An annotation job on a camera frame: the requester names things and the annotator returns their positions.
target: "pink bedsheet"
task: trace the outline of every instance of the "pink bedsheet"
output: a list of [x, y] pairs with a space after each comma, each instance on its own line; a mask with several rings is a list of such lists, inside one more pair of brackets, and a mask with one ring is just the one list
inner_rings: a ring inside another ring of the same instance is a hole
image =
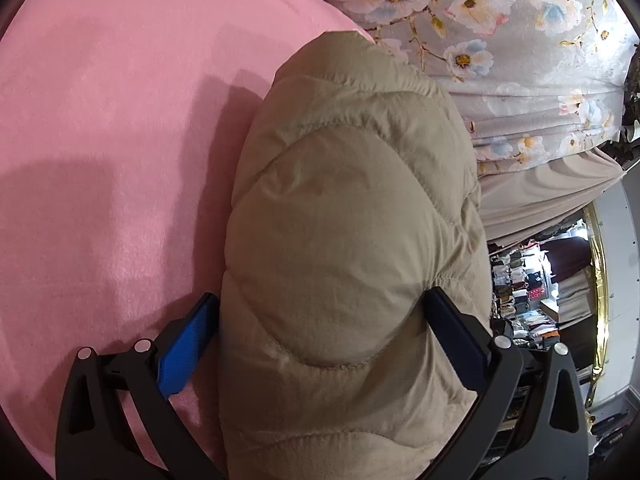
[[[127, 349], [219, 290], [236, 162], [275, 70], [355, 28], [321, 0], [20, 9], [0, 41], [0, 404], [50, 473], [78, 348]], [[173, 404], [221, 459], [214, 354]]]

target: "beige curtain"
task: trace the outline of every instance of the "beige curtain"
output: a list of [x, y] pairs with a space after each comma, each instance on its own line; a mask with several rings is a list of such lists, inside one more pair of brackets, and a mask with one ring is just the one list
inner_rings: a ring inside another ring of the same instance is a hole
[[517, 173], [480, 178], [489, 242], [507, 247], [578, 211], [613, 186], [622, 168], [594, 148]]

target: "pink fabric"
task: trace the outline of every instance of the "pink fabric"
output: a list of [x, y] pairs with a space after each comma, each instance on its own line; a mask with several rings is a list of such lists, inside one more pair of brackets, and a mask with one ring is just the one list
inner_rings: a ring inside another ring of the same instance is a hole
[[[299, 47], [353, 29], [321, 0], [23, 5], [0, 42], [0, 404], [50, 473], [78, 348], [127, 349], [219, 290], [260, 99]], [[220, 459], [214, 354], [173, 403]]]

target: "gold foil trim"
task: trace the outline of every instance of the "gold foil trim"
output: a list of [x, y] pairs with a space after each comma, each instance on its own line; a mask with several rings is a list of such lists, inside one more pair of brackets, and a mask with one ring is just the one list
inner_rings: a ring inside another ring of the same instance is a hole
[[604, 365], [606, 364], [607, 342], [609, 340], [609, 284], [607, 283], [607, 263], [604, 255], [600, 223], [598, 222], [598, 216], [593, 202], [587, 204], [582, 212], [589, 231], [589, 244], [591, 246], [594, 282], [596, 285], [596, 306], [598, 309], [596, 355], [593, 359], [593, 372], [591, 373], [589, 393], [584, 403], [585, 408], [590, 408], [596, 394], [596, 386], [604, 373]]

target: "blue gripper pad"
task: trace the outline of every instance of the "blue gripper pad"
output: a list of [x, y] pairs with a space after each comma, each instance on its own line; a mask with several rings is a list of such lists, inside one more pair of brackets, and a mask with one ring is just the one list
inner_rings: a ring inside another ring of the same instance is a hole
[[156, 338], [156, 384], [165, 399], [180, 392], [218, 331], [220, 300], [205, 294], [184, 319], [172, 321]]

